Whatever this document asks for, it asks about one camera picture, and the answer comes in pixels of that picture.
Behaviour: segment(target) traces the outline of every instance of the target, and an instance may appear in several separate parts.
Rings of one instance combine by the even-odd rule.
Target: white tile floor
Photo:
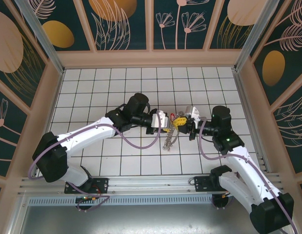
[[[214,106],[226,105],[231,109],[233,129],[249,152],[255,152],[231,68],[227,67],[66,70],[51,131],[57,135],[96,121],[127,102],[135,92],[147,95],[151,108],[168,114],[195,105],[202,116],[210,119]],[[139,146],[154,139],[140,128],[125,135]],[[183,134],[170,151],[162,149],[164,141],[162,134],[152,148],[137,150],[118,136],[96,142],[75,153],[70,161],[85,166],[93,176],[201,174],[227,163],[225,159],[206,160],[199,154],[198,140],[189,141]],[[212,143],[203,141],[202,145],[209,156],[218,156]]]

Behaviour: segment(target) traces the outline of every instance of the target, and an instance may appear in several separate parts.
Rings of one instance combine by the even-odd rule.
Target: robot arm
[[[58,136],[54,136],[52,132],[43,135],[34,152],[33,160],[49,146],[63,141],[48,151],[36,163],[45,180],[47,182],[63,180],[87,192],[92,186],[93,178],[86,168],[72,165],[68,159],[74,152],[97,140],[115,136],[117,134],[115,129],[109,128],[109,125],[115,127],[121,133],[130,130],[133,125],[138,125],[146,127],[147,134],[154,134],[159,129],[159,116],[161,118],[161,128],[167,128],[170,124],[167,113],[157,109],[144,113],[146,107],[149,109],[148,101],[145,95],[137,93],[130,98],[127,104],[108,112],[105,117],[90,125]]]
[[[214,187],[226,189],[246,208],[259,233],[270,233],[289,225],[289,220],[277,200],[292,218],[293,198],[288,193],[282,194],[254,163],[243,141],[232,130],[229,108],[214,107],[211,122],[200,120],[195,107],[187,108],[185,117],[187,121],[178,126],[179,131],[190,134],[190,140],[195,139],[198,133],[212,136],[215,148],[221,152],[222,157],[227,158],[243,179],[240,180],[228,166],[222,165],[211,170],[209,177]]]
[[[105,117],[84,128],[59,136],[54,136],[52,132],[48,132],[42,137],[33,155],[33,160],[48,147],[61,141],[61,144],[43,155],[36,165],[47,182],[64,180],[87,192],[92,186],[93,178],[84,167],[71,165],[67,159],[75,151],[97,140],[115,136],[116,130],[108,126],[113,126],[123,133],[132,128],[133,125],[138,125],[146,127],[147,134],[154,134],[158,132],[158,118],[160,118],[161,128],[169,128],[171,120],[167,113],[157,109],[144,113],[146,107],[149,109],[148,98],[137,93],[130,98],[127,104],[108,112]],[[179,132],[189,134],[189,140],[194,140],[202,128],[201,133],[212,136],[215,148],[223,156],[227,156],[228,161],[239,172],[244,182],[237,178],[235,173],[232,173],[232,170],[226,165],[211,170],[210,180],[215,187],[230,192],[246,208],[259,233],[269,233],[289,224],[270,191],[278,196],[278,200],[281,201],[290,217],[293,214],[293,198],[289,194],[282,194],[274,187],[253,162],[243,141],[232,130],[229,108],[216,106],[213,108],[212,120],[202,121],[198,110],[194,106],[189,106],[186,108],[185,116],[181,118],[182,121],[180,122],[178,119],[175,120]],[[242,156],[246,160],[230,155]],[[262,178],[269,184],[269,190]]]

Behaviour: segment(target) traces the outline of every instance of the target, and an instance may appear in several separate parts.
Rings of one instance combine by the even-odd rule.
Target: purple cable
[[[32,172],[32,170],[34,169],[34,166],[36,165],[36,163],[37,163],[37,162],[38,162],[38,161],[39,161],[39,160],[40,160],[40,159],[41,159],[41,158],[42,158],[49,150],[51,150],[51,149],[53,149],[54,147],[56,147],[56,146],[62,144],[62,143],[65,142],[65,141],[67,141],[67,140],[69,140],[69,139],[71,139],[71,138],[73,138],[73,137],[75,137],[75,136],[77,136],[77,135],[79,135],[79,134],[81,134],[81,133],[84,133],[84,132],[86,132],[86,131],[88,131],[88,130],[90,130],[90,129],[93,129],[93,128],[98,128],[98,127],[109,127],[109,128],[112,128],[112,129],[114,129],[114,130],[122,137],[122,139],[124,139],[124,141],[126,141],[126,142],[127,142],[129,145],[131,145],[132,147],[137,148],[137,149],[141,149],[141,150],[148,149],[148,148],[152,147],[152,146],[156,143],[156,141],[159,139],[160,134],[161,134],[161,117],[160,117],[159,111],[156,111],[156,114],[157,114],[157,117],[158,117],[158,119],[159,119],[159,129],[158,129],[158,132],[157,132],[157,135],[156,135],[155,139],[154,139],[149,145],[147,145],[147,146],[137,146],[137,145],[134,145],[134,144],[131,143],[129,140],[127,140],[127,138],[124,137],[124,135],[123,135],[117,128],[115,128],[114,126],[109,125],[109,124],[105,124],[105,123],[99,123],[99,124],[96,124],[96,125],[93,125],[93,126],[84,128],[84,129],[82,129],[82,130],[80,130],[80,131],[78,131],[78,132],[75,132],[74,134],[69,135],[68,137],[66,137],[66,138],[64,138],[64,139],[62,139],[62,140],[60,140],[60,141],[58,141],[57,143],[55,143],[55,144],[49,146],[48,148],[46,148],[46,149],[45,149],[44,151],[42,151],[42,152],[38,155],[38,157],[34,160],[34,162],[32,163],[32,165],[30,166],[30,168],[29,168],[29,170],[28,170],[27,176],[28,176],[28,178],[29,178],[30,180],[37,180],[37,179],[43,178],[43,176],[39,176],[39,177],[32,177],[32,176],[31,176],[31,172]],[[89,194],[89,193],[86,193],[86,192],[80,190],[79,188],[77,188],[77,187],[76,187],[74,184],[72,184],[72,183],[68,183],[68,184],[69,184],[70,186],[72,186],[76,191],[78,191],[78,192],[81,193],[81,194],[85,194],[85,195],[92,196],[92,197],[96,197],[96,198],[101,198],[101,197],[105,197],[105,198],[106,198],[106,199],[104,199],[102,202],[100,202],[98,205],[89,208],[87,211],[95,210],[96,208],[100,207],[103,203],[105,203],[105,202],[110,198],[110,196],[108,196],[108,195],[100,195],[100,196],[98,196],[98,195],[92,195],[92,194]],[[80,203],[81,203],[81,202],[79,202],[79,203],[77,204],[77,208],[78,208],[79,211],[82,211],[82,209],[79,208]]]
[[[203,155],[203,157],[206,158],[206,159],[208,159],[208,160],[217,160],[217,159],[221,159],[221,158],[224,158],[224,157],[238,157],[238,158],[244,160],[246,163],[249,163],[249,165],[251,165],[252,168],[254,168],[254,170],[257,172],[257,174],[259,175],[259,177],[262,179],[263,183],[265,184],[265,186],[268,189],[268,191],[272,194],[272,196],[275,199],[275,201],[277,202],[277,204],[280,206],[280,208],[283,211],[283,213],[285,214],[287,220],[291,224],[291,226],[292,226],[292,228],[294,230],[294,234],[298,234],[296,226],[293,223],[291,217],[288,215],[286,209],[281,204],[280,200],[277,198],[277,196],[274,194],[274,192],[271,190],[271,187],[269,186],[269,184],[267,183],[267,181],[265,180],[265,178],[261,174],[261,171],[257,168],[257,166],[254,163],[252,163],[251,161],[248,161],[248,159],[246,157],[244,157],[244,156],[235,155],[235,154],[223,155],[223,156],[219,156],[219,157],[207,157],[206,156],[206,154],[203,151],[202,145],[201,145],[201,137],[202,137],[202,132],[203,132],[203,129],[204,129],[204,126],[206,124],[207,119],[206,119],[206,117],[204,117],[204,118],[202,118],[202,120],[203,120],[203,124],[201,125],[200,134],[199,134],[199,138],[200,138],[200,140],[199,140],[199,148],[200,148],[200,152]]]
[[[98,127],[109,127],[109,128],[112,128],[114,129],[120,136],[122,139],[124,139],[124,141],[126,141],[129,145],[131,145],[132,147],[136,148],[136,149],[139,149],[139,150],[145,150],[145,149],[148,149],[150,147],[152,147],[156,141],[160,138],[160,134],[161,134],[161,117],[160,117],[160,114],[159,114],[159,111],[156,112],[157,114],[157,117],[159,118],[159,129],[158,129],[158,132],[157,132],[157,135],[155,137],[155,139],[147,146],[137,146],[137,145],[134,145],[133,143],[131,143],[129,140],[127,140],[127,138],[117,129],[115,128],[113,125],[109,125],[109,124],[106,124],[106,123],[99,123],[99,124],[96,124],[96,125],[93,125],[93,126],[90,126],[90,127],[87,127],[87,128],[84,128],[78,132],[75,132],[74,134],[72,135],[69,135],[68,137],[58,141],[57,143],[53,144],[53,145],[50,145],[48,148],[46,148],[44,151],[41,152],[40,155],[38,155],[38,157],[34,160],[34,162],[32,163],[32,165],[30,166],[29,170],[28,170],[28,173],[27,173],[27,176],[29,179],[31,180],[37,180],[37,179],[41,179],[43,178],[43,176],[39,176],[39,177],[32,177],[31,175],[31,172],[32,170],[34,169],[34,166],[36,165],[36,163],[51,149],[53,149],[54,147],[62,144],[63,142],[81,134],[81,133],[84,133],[90,129],[93,129],[93,128],[98,128]]]
[[[84,192],[84,191],[82,191],[82,190],[80,190],[79,188],[77,188],[74,184],[72,184],[72,183],[68,183],[70,186],[72,186],[77,192],[80,192],[81,194],[85,194],[85,195],[88,195],[88,196],[92,196],[92,197],[96,197],[96,198],[103,198],[103,197],[105,197],[105,199],[102,201],[102,202],[100,202],[98,205],[95,205],[95,206],[92,206],[92,207],[90,207],[88,210],[82,210],[80,207],[79,207],[79,205],[81,204],[81,202],[82,201],[79,201],[78,202],[78,204],[77,204],[77,209],[78,209],[78,211],[80,212],[80,211],[83,211],[83,212],[89,212],[89,211],[93,211],[93,210],[95,210],[95,209],[97,209],[97,208],[99,208],[104,202],[106,202],[108,199],[110,199],[110,196],[109,195],[93,195],[93,194],[89,194],[89,193],[86,193],[86,192]]]

